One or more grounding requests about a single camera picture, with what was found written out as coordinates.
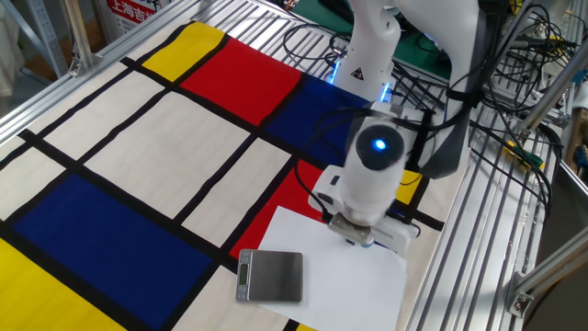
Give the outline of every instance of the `digital scale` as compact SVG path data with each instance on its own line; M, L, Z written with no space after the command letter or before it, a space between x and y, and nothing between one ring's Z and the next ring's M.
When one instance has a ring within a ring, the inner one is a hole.
M244 249L237 302L302 302L302 254Z

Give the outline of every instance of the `blue square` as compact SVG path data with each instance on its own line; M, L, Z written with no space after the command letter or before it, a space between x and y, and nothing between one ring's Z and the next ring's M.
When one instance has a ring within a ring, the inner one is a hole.
M14 228L158 329L210 258L76 175Z
M304 87L267 125L266 132L302 149L315 134L316 124L324 114L341 108L363 108L367 103L361 97L307 75ZM351 126L351 120L345 121L345 118L352 115L343 114L330 117L322 127L327 128L335 122L343 121L342 125L326 131L323 137L337 150L345 153L345 142ZM337 152L318 140L304 151L327 165L340 166L345 161Z

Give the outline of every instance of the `red label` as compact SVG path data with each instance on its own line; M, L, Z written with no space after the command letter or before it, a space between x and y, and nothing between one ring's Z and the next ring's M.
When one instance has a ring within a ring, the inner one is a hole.
M107 0L107 4L115 15L135 23L142 23L145 19L155 14L155 10L134 3L131 0Z

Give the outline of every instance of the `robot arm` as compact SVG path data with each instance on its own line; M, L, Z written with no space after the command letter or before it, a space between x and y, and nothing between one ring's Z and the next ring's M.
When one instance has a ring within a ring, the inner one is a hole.
M391 56L400 38L398 23L384 6L393 4L418 29L435 39L447 52L452 71L451 93L465 96L479 81L485 53L485 16L477 0L350 0L356 27L349 53L341 61L334 84L361 97L377 100L387 88L392 70ZM357 68L362 79L356 77ZM403 256L417 235L409 224L386 216L396 198L405 168L430 178L448 176L458 169L469 124L470 103L450 99L444 113L425 114L404 108L398 113L389 104L374 102L371 109L381 116L363 120L343 168L330 165L314 187L314 194L334 215L329 227L361 245L374 241ZM429 131L399 126L398 117L424 126L452 121L427 139ZM309 198L310 204L319 209Z

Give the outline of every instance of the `white paper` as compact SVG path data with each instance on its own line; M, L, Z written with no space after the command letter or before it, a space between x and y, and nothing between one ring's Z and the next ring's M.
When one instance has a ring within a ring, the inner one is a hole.
M264 304L320 331L394 330L406 274L378 245L349 245L326 225L278 207L261 250L303 255L301 304Z

